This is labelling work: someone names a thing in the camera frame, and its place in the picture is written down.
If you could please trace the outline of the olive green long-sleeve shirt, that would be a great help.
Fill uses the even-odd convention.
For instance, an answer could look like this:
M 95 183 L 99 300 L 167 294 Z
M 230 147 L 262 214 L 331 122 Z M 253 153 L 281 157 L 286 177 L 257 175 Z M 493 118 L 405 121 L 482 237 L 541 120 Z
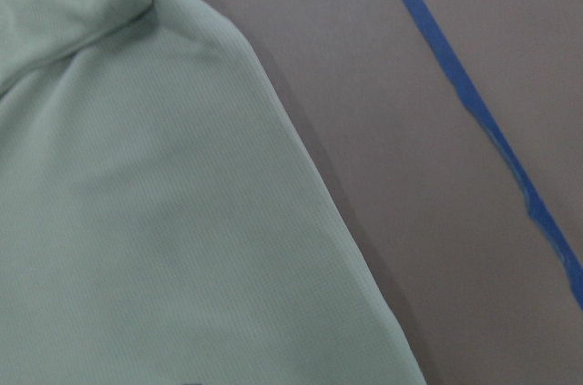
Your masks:
M 204 1 L 1 0 L 1 381 L 424 382 Z

